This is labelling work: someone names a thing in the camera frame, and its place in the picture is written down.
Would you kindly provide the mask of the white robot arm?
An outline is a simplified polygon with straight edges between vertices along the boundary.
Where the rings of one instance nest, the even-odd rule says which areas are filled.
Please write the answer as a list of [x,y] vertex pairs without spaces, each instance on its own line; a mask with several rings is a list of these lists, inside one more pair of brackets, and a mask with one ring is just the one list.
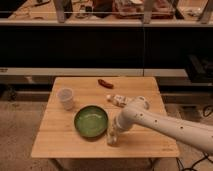
[[150,112],[143,96],[128,98],[115,95],[108,101],[121,107],[113,122],[116,132],[129,131],[134,125],[139,125],[213,155],[213,126]]

